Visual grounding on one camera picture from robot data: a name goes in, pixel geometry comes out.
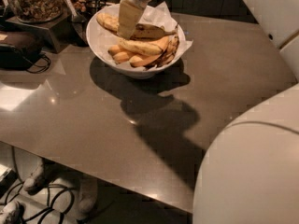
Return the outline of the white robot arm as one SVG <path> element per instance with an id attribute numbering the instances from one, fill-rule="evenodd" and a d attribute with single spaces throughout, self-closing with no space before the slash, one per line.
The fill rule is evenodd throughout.
<path id="1" fill-rule="evenodd" d="M 182 16 L 200 116 L 193 224 L 299 224 L 299 0 L 243 0 L 261 29 Z"/>

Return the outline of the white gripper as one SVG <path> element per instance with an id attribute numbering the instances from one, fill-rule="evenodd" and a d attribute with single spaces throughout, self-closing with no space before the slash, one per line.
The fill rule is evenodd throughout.
<path id="1" fill-rule="evenodd" d="M 119 7 L 118 35 L 129 39 L 151 0 L 121 0 Z"/>

